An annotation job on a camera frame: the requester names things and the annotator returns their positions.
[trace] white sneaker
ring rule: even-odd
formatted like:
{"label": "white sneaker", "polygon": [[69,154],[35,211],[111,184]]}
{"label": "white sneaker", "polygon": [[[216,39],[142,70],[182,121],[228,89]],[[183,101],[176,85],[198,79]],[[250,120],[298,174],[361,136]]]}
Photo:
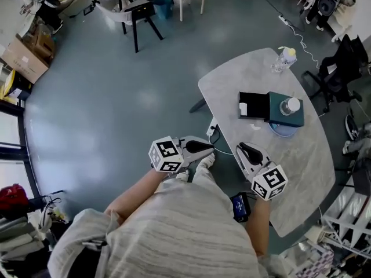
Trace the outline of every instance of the white sneaker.
{"label": "white sneaker", "polygon": [[347,153],[349,153],[348,151],[349,144],[350,144],[350,141],[345,142],[344,147],[343,147],[343,155],[346,155]]}
{"label": "white sneaker", "polygon": [[188,177],[190,176],[190,171],[186,170],[185,172],[178,173],[178,175],[175,177],[176,179],[180,179],[184,182],[188,181]]}
{"label": "white sneaker", "polygon": [[212,153],[211,155],[208,155],[207,157],[203,158],[199,165],[200,164],[203,164],[205,165],[206,168],[210,168],[212,165],[214,165],[214,162],[215,162],[215,154]]}
{"label": "white sneaker", "polygon": [[54,30],[53,31],[53,35],[56,34],[61,29],[61,27],[63,27],[63,24],[62,23],[60,24],[60,26],[59,26],[59,28],[57,30]]}

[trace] table leg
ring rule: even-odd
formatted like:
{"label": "table leg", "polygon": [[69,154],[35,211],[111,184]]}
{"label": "table leg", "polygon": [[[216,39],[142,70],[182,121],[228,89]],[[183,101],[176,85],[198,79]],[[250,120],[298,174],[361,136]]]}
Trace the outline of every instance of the table leg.
{"label": "table leg", "polygon": [[206,105],[206,100],[204,98],[202,98],[195,105],[192,106],[192,108],[190,109],[190,113],[193,113],[193,112],[199,110],[204,105]]}

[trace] desk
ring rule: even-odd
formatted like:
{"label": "desk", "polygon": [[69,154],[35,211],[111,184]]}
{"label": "desk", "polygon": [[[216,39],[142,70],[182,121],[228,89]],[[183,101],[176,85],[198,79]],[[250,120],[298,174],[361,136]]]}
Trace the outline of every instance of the desk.
{"label": "desk", "polygon": [[[272,200],[270,221],[283,237],[318,208],[335,173],[325,132],[300,82],[289,69],[281,74],[270,70],[277,56],[272,49],[243,54],[205,75],[198,86],[235,157],[236,146],[247,141],[265,148],[282,165],[289,182]],[[269,91],[303,100],[305,125],[293,137],[277,136],[262,120],[238,119],[238,92]]]}

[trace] plastic bottle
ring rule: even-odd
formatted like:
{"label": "plastic bottle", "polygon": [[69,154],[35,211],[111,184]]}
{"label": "plastic bottle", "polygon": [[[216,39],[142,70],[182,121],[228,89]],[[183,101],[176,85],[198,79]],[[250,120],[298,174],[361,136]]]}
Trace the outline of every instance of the plastic bottle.
{"label": "plastic bottle", "polygon": [[283,51],[276,59],[276,62],[271,66],[273,73],[281,73],[282,70],[290,68],[297,60],[295,49],[287,46],[281,46],[278,49],[283,49]]}

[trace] gray shirt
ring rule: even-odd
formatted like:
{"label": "gray shirt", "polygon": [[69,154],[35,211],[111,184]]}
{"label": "gray shirt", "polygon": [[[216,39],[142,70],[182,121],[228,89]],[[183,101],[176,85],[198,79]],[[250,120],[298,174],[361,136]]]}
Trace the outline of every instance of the gray shirt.
{"label": "gray shirt", "polygon": [[163,182],[123,225],[117,215],[79,213],[49,260],[52,277],[67,277],[82,243],[104,238],[96,277],[268,277],[245,228],[226,202],[207,189]]}

